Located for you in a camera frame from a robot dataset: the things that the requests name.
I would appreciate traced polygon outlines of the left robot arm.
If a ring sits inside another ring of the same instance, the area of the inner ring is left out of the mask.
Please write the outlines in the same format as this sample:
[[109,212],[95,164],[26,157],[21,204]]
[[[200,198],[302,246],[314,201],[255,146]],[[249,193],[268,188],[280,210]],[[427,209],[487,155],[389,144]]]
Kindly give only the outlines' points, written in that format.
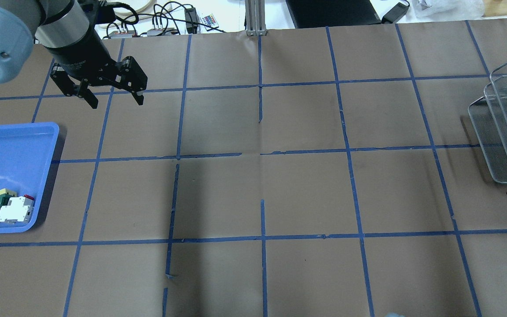
[[111,86],[132,94],[139,106],[147,75],[132,56],[117,62],[109,54],[95,26],[119,21],[114,10],[135,10],[106,0],[0,0],[0,84],[18,76],[38,41],[54,58],[50,78],[64,96],[98,106],[92,87]]

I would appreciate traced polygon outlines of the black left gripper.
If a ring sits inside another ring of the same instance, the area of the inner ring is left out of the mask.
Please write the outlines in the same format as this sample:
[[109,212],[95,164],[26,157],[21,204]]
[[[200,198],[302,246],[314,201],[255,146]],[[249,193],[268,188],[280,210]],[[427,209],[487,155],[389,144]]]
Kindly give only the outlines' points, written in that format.
[[120,62],[109,54],[102,40],[79,40],[63,48],[49,48],[55,63],[50,78],[64,96],[83,99],[96,110],[94,88],[117,88],[130,92],[143,106],[148,77],[132,56]]

